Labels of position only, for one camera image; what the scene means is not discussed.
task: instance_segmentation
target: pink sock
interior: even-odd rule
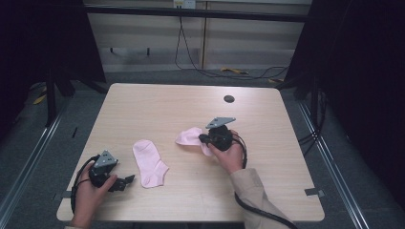
[[[160,160],[158,149],[150,140],[140,140],[134,144],[134,156],[140,170],[140,180],[144,188],[163,185],[164,175],[169,167]]]

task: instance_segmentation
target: table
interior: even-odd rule
[[[232,95],[235,101],[224,101]],[[191,127],[204,128],[216,116],[236,117],[227,124],[247,146],[247,168],[256,168],[269,200],[293,221],[318,221],[324,211],[313,188],[279,91],[262,88],[137,85],[111,86],[98,114],[75,173],[91,156],[108,150],[119,160],[119,177],[136,175],[124,192],[109,193],[95,220],[111,221],[242,221],[227,173],[201,148],[183,148],[177,135]],[[144,189],[132,147],[140,139],[156,145],[170,167],[164,186]],[[70,220],[70,200],[57,211]]]

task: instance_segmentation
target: hand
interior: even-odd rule
[[[230,130],[230,132],[238,137],[238,133]],[[243,169],[243,148],[240,144],[235,141],[232,142],[231,147],[226,151],[218,150],[213,144],[208,144],[209,150],[217,157],[220,161],[221,166],[231,175],[232,173]]]
[[[108,190],[113,186],[117,180],[117,175],[110,176],[103,186],[96,188],[89,180],[89,170],[93,163],[89,163],[81,173],[80,179],[82,180],[77,187],[76,200],[75,200],[75,215],[71,221],[71,226],[80,228],[90,228],[92,219],[96,213],[98,206],[104,200]]]

